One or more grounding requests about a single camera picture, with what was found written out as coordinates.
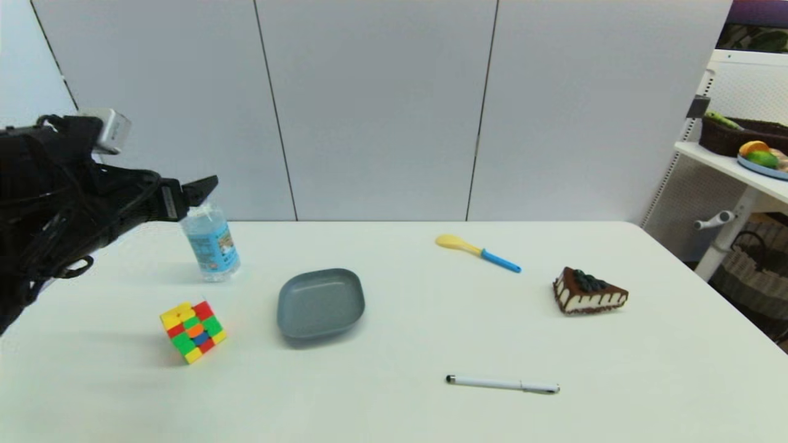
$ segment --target yellow spoon head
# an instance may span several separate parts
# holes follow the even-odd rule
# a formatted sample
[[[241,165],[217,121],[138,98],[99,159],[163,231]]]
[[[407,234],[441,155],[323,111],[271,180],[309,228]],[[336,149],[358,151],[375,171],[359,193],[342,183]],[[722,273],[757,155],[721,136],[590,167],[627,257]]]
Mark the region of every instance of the yellow spoon head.
[[[435,243],[437,243],[438,246],[442,246],[444,248],[462,249],[468,252],[473,252],[476,255],[481,254],[481,249],[476,248],[475,246],[467,243],[465,240],[459,238],[458,236],[444,234],[436,238]]]

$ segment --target orange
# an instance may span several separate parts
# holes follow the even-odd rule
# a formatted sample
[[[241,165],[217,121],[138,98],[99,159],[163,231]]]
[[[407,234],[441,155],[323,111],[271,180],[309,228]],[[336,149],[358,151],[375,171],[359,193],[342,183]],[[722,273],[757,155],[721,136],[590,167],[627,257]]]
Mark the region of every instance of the orange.
[[[767,145],[766,143],[760,140],[747,142],[742,144],[742,147],[739,148],[739,155],[746,158],[747,155],[752,154],[753,152],[756,151],[769,152],[769,145]]]

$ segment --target bottle label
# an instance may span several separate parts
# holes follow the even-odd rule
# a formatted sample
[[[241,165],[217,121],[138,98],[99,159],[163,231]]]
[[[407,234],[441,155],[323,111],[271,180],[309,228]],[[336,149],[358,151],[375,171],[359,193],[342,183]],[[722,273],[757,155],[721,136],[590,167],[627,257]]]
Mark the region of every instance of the bottle label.
[[[226,223],[213,233],[191,234],[188,239],[203,272],[224,272],[238,260],[236,245],[232,242],[230,227]]]

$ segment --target basket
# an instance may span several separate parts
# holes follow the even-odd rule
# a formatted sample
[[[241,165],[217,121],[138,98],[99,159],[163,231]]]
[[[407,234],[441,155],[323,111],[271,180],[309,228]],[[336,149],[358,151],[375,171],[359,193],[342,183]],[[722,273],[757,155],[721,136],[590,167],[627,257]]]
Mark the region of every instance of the basket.
[[[731,118],[745,130],[728,128],[708,117],[703,117],[700,145],[715,154],[736,157],[742,144],[760,140],[770,148],[788,153],[788,127],[768,121]]]

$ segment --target blue spoon handle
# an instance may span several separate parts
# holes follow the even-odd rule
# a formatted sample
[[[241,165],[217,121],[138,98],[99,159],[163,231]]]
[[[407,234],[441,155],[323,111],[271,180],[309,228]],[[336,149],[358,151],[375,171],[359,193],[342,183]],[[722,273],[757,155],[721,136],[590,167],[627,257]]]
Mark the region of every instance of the blue spoon handle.
[[[481,250],[481,257],[487,260],[488,262],[495,263],[498,266],[504,267],[514,272],[520,272],[522,270],[520,266],[517,266],[514,263],[509,262],[507,260],[504,260],[497,255],[490,254],[489,252],[487,252],[486,249]]]

